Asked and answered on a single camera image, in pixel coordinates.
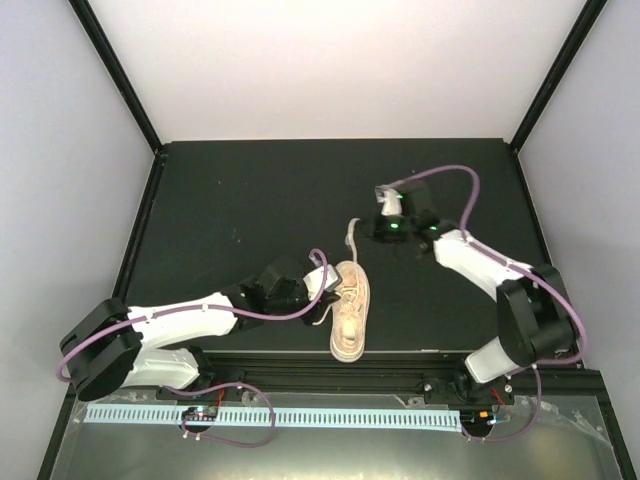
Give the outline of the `beige worn sneaker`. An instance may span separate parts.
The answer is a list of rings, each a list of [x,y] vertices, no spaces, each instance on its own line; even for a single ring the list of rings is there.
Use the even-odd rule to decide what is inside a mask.
[[[365,270],[354,261],[340,262],[336,269],[342,281],[335,289],[339,300],[332,305],[330,349],[338,361],[352,363],[365,348],[370,284]]]

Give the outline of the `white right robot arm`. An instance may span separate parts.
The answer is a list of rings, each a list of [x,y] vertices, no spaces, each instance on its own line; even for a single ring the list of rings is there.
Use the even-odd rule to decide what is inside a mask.
[[[416,200],[416,182],[375,189],[379,209],[367,233],[383,245],[413,244],[486,294],[495,304],[497,335],[466,356],[454,379],[457,396],[476,403],[501,376],[539,366],[580,362],[574,346],[587,343],[585,327],[567,298],[560,272],[549,264],[534,267],[478,241],[466,228],[470,211],[450,222]]]

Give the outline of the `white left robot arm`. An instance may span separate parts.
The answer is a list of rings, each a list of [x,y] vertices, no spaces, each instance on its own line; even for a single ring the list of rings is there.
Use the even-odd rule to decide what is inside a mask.
[[[339,298],[343,276],[318,249],[310,260],[313,268],[305,271],[298,262],[279,258],[260,275],[195,300],[160,306],[104,300],[60,341],[56,376],[71,384],[83,402],[120,388],[152,386],[205,398],[215,376],[193,341],[265,323],[316,325],[323,320]]]

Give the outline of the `small left circuit board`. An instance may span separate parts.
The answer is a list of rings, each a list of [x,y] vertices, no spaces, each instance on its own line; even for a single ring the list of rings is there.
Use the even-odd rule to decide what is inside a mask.
[[[191,406],[184,410],[181,414],[183,422],[213,422],[218,414],[216,406]]]

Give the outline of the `small circuit board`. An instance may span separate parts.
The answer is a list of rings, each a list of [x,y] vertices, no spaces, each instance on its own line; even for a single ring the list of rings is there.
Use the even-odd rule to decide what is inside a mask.
[[[191,406],[184,410],[181,414],[183,422],[213,422],[218,414],[216,406]]]
[[[509,412],[481,410],[472,415],[471,423],[474,425],[496,425],[511,420]]]

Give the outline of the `small right circuit board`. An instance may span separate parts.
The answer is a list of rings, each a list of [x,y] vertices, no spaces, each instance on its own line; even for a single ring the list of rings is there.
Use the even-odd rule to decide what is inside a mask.
[[[511,420],[509,412],[481,410],[472,415],[471,423],[474,425],[496,425]]]

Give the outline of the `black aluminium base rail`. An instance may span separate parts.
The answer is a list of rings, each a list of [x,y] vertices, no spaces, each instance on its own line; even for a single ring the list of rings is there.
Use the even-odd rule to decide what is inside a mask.
[[[437,352],[368,352],[341,363],[326,352],[204,352],[189,392],[243,382],[267,393],[395,394],[429,403],[463,406],[511,404],[512,386],[501,377],[481,385],[463,355]]]

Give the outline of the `black left floor frame rail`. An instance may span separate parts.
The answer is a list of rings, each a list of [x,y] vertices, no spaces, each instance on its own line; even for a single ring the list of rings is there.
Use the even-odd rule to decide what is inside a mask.
[[[157,150],[155,152],[124,256],[116,277],[111,294],[112,297],[125,299],[127,296],[157,191],[163,176],[166,158],[167,156],[163,150]]]

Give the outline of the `black right corner frame post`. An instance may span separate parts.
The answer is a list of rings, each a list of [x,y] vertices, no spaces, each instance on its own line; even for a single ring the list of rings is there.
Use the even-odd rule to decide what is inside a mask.
[[[584,3],[511,139],[510,149],[514,154],[524,147],[607,3],[607,0],[588,0]]]

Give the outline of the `black corner frame post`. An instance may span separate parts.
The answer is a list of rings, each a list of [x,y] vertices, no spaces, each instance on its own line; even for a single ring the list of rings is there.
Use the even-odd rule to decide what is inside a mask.
[[[144,109],[116,51],[108,39],[91,3],[87,0],[69,0],[69,5],[74,11],[87,37],[97,52],[100,60],[106,68],[112,82],[124,100],[140,132],[154,154],[162,150],[163,143],[160,140],[152,122]]]
[[[607,0],[588,0],[584,3],[511,139],[510,149],[514,154],[524,147],[607,3]]]

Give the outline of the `black left corner frame post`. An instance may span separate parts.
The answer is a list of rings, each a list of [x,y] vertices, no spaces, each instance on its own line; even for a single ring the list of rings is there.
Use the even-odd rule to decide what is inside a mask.
[[[100,60],[106,68],[112,82],[124,100],[140,132],[154,154],[162,150],[163,143],[160,140],[152,122],[144,109],[116,51],[108,39],[91,3],[87,0],[69,0],[69,5],[74,11],[87,37],[97,52]]]

